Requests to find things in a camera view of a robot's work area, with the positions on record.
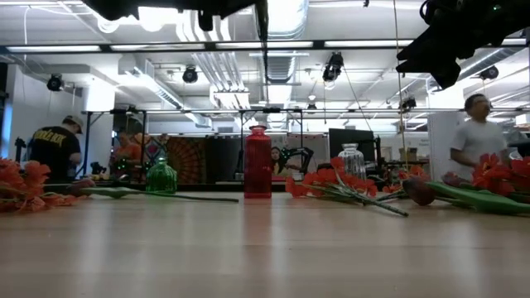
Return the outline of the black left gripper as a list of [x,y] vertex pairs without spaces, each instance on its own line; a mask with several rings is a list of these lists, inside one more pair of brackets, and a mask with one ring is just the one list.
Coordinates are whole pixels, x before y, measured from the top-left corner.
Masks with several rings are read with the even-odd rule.
[[267,0],[82,0],[82,3],[110,21],[130,15],[138,19],[140,7],[197,11],[197,21],[202,31],[213,30],[213,16],[226,18],[240,10],[254,6],[258,38],[260,41],[268,39]]

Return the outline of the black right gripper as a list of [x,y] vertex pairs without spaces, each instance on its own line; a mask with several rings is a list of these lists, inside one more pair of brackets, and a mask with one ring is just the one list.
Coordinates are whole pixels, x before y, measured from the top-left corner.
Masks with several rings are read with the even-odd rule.
[[425,0],[420,17],[429,26],[397,54],[398,73],[428,73],[442,89],[453,86],[461,68],[454,60],[419,60],[435,55],[469,58],[491,24],[508,11],[509,0]]

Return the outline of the orange flower bunch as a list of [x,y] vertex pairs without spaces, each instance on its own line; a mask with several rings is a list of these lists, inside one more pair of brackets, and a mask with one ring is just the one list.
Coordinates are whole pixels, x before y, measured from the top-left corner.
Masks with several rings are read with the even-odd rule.
[[472,184],[497,195],[530,199],[530,156],[506,166],[496,154],[484,154],[473,171]]
[[44,186],[50,173],[50,168],[38,161],[21,167],[14,160],[0,157],[0,214],[35,213],[88,199],[87,195],[46,193]]

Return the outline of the red flower bunch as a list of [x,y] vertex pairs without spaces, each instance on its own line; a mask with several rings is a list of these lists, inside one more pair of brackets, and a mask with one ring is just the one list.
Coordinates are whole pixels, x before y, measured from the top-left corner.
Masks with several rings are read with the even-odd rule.
[[426,184],[429,176],[421,166],[413,165],[406,171],[400,170],[398,178],[398,184],[383,187],[385,195],[378,198],[378,201],[411,199],[420,206],[426,206],[435,200],[436,193]]
[[408,213],[393,207],[387,201],[378,201],[379,192],[376,181],[367,178],[362,181],[345,172],[345,164],[339,157],[331,159],[331,163],[316,172],[305,174],[298,183],[293,178],[286,178],[286,192],[293,198],[313,198],[343,204],[373,206],[407,217]]

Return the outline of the red glass vase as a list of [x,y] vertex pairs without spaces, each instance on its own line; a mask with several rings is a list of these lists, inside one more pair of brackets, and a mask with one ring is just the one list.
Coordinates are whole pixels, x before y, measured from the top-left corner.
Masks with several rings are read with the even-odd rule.
[[272,140],[266,127],[251,127],[245,138],[243,192],[245,199],[272,198]]

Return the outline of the clear glass vase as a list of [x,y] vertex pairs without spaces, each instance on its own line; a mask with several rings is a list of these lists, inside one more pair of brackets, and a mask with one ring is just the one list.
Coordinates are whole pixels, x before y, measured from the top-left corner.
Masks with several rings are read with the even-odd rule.
[[345,143],[339,157],[344,162],[344,171],[356,178],[365,181],[367,179],[364,154],[358,149],[358,143]]

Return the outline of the green glass vase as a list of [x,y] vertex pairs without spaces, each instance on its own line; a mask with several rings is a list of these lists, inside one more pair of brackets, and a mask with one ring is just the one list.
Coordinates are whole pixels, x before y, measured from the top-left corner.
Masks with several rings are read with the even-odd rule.
[[159,158],[146,174],[146,191],[175,193],[177,191],[177,172],[167,163],[166,158]]

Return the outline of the white cabinet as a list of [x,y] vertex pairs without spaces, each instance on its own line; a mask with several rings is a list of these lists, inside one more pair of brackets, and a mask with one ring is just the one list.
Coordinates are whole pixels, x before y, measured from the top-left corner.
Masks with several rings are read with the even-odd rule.
[[442,181],[443,175],[452,168],[450,146],[455,130],[464,122],[461,112],[432,113],[427,117],[428,139],[430,143],[431,179]]

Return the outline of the person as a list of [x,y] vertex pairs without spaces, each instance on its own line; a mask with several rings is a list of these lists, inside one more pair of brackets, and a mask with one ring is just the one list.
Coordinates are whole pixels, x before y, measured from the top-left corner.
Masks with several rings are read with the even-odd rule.
[[116,180],[123,180],[125,175],[132,179],[139,173],[142,149],[139,144],[132,141],[125,131],[118,132],[118,146],[110,157],[111,174]]
[[281,150],[278,147],[272,147],[271,150],[272,175],[276,177],[288,177],[291,172],[288,164],[282,157]]
[[83,121],[68,115],[61,125],[41,127],[29,142],[27,160],[38,161],[50,169],[49,182],[66,182],[75,178],[81,162],[81,148],[78,135],[82,133]]
[[496,155],[508,165],[508,147],[499,125],[487,117],[491,102],[483,94],[473,94],[465,101],[469,120],[460,124],[450,145],[450,159],[455,163],[453,172],[464,180],[472,180],[474,169],[484,154]]

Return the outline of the black monitor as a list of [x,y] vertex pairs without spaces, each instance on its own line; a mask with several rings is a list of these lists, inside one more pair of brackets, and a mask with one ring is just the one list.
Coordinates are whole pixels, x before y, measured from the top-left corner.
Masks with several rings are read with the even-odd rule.
[[330,128],[328,131],[330,157],[343,151],[343,144],[358,144],[365,161],[376,161],[375,137],[371,131]]

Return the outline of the overhead light bar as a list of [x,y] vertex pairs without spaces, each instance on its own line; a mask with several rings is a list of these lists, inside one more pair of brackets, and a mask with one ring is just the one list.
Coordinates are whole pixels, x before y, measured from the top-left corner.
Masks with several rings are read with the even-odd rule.
[[[268,50],[391,50],[402,49],[412,42],[402,40],[296,40],[269,41]],[[0,46],[0,55],[68,55],[91,53],[137,52],[213,52],[262,50],[259,41],[197,41],[158,42],[132,44],[83,44],[83,45],[19,45]]]

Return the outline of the silver ceiling air duct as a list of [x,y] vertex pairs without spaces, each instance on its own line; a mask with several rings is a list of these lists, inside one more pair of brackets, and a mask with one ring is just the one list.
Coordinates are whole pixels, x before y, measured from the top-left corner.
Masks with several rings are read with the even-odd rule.
[[309,0],[267,0],[268,40],[301,39],[306,28]]

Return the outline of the patterned wall tapestry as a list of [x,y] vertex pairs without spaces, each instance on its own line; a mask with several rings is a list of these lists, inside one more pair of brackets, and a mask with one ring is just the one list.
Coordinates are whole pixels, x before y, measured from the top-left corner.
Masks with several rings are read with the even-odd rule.
[[204,138],[170,137],[166,144],[168,164],[177,172],[179,185],[196,185],[206,182]]

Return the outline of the black aluminium table frame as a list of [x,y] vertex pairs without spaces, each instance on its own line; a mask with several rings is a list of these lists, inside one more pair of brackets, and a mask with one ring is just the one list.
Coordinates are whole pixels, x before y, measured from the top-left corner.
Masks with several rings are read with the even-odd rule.
[[[145,190],[144,184],[120,183],[112,181],[96,182],[97,187],[127,187],[135,190]],[[70,184],[47,184],[44,191],[65,192]],[[220,181],[217,184],[184,184],[177,186],[178,192],[243,192],[243,183],[239,181]]]

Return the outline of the black background station frame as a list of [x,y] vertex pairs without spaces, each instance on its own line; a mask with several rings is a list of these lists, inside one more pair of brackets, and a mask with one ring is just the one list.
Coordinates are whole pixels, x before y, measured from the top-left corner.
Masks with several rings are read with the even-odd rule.
[[[245,133],[244,125],[247,123],[245,115],[255,116],[257,113],[265,114],[276,114],[276,113],[286,113],[288,116],[291,116],[297,120],[300,124],[303,123],[303,115],[306,113],[305,109],[301,108],[258,108],[258,109],[159,109],[159,110],[145,110],[145,109],[111,109],[108,111],[82,111],[83,115],[86,116],[87,128],[86,137],[85,137],[85,147],[89,145],[89,131],[92,124],[95,124],[104,114],[110,115],[136,115],[140,114],[142,116],[142,135],[145,135],[148,132],[148,117],[151,115],[184,115],[187,118],[191,119],[196,125],[197,131],[193,132],[178,132],[176,130],[162,132],[162,134],[167,134],[168,136],[193,136],[193,137],[208,137],[208,136],[240,136],[243,138]],[[205,115],[224,115],[231,116],[235,120],[239,120],[239,131],[236,132],[234,129],[233,132],[219,132],[213,124],[207,126],[206,121],[201,122],[200,117]]]

